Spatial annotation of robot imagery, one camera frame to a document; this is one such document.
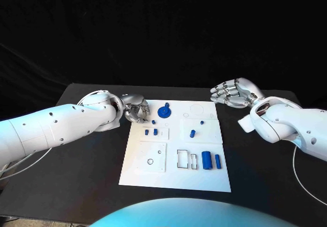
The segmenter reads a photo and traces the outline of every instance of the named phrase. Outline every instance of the screw hole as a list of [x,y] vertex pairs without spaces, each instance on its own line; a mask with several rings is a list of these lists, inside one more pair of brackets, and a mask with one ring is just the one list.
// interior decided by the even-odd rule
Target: screw hole
[[315,145],[317,143],[317,139],[312,138],[312,144]]

